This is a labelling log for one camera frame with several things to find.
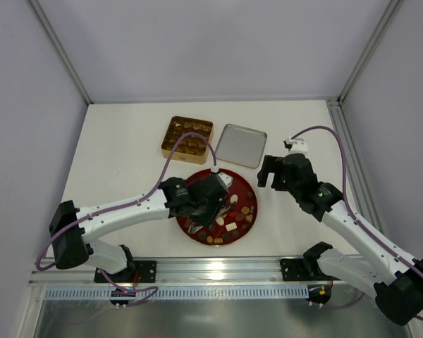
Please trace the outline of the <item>white oval swirl chocolate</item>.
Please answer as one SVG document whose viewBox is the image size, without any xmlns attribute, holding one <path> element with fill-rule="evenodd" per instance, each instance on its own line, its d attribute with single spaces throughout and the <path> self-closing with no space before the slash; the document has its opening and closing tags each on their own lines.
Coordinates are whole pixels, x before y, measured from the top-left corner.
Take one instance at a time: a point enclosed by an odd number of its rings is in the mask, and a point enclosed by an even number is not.
<svg viewBox="0 0 423 338">
<path fill-rule="evenodd" d="M 236 204 L 238 202 L 238 195 L 234 194 L 230 197 L 230 203 L 231 204 Z"/>
</svg>

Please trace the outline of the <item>silver metal tongs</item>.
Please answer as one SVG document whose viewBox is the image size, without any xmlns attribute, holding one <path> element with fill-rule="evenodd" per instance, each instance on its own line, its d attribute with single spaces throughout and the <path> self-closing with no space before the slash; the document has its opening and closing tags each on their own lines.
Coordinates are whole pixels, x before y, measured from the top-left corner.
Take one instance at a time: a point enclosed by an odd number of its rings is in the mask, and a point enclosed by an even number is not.
<svg viewBox="0 0 423 338">
<path fill-rule="evenodd" d="M 209 229 L 214 224 L 216 219 L 225 218 L 226 215 L 233 210 L 235 205 L 236 202 L 229 202 L 220 208 L 207 211 L 201 216 L 194 216 L 192 218 L 188 218 L 189 225 L 187 233 L 194 234 L 200 231 L 202 228 Z"/>
</svg>

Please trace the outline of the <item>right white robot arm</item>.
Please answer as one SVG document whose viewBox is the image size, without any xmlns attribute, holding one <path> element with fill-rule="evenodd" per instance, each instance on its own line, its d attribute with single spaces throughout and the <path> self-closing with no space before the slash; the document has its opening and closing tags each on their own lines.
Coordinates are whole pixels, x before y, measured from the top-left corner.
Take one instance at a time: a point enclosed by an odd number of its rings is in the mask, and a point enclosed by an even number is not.
<svg viewBox="0 0 423 338">
<path fill-rule="evenodd" d="M 320 242 L 303 255 L 315 277 L 342 280 L 372 298 L 393 323 L 404 326 L 423 311 L 423 258 L 417 259 L 390 241 L 359 213 L 334 185 L 321 182 L 306 157 L 303 140 L 289 139 L 284 157 L 266 155 L 257 174 L 258 187 L 288 192 L 300 209 L 337 232 L 363 257 L 350 258 L 330 244 Z"/>
</svg>

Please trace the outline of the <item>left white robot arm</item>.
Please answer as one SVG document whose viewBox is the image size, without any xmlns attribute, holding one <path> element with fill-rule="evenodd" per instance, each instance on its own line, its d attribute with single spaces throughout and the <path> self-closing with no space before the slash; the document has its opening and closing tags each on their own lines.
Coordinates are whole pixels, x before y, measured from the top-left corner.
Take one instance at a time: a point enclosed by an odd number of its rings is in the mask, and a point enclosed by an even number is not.
<svg viewBox="0 0 423 338">
<path fill-rule="evenodd" d="M 55 267 L 69 270 L 80 265 L 96 270 L 95 282 L 132 282 L 139 269 L 130 249 L 113 246 L 101 238 L 124 228 L 155 220 L 188 218 L 209 227 L 225 205 L 233 178 L 211 173 L 195 182 L 170 177 L 152 194 L 95 207 L 59 205 L 49 225 Z"/>
</svg>

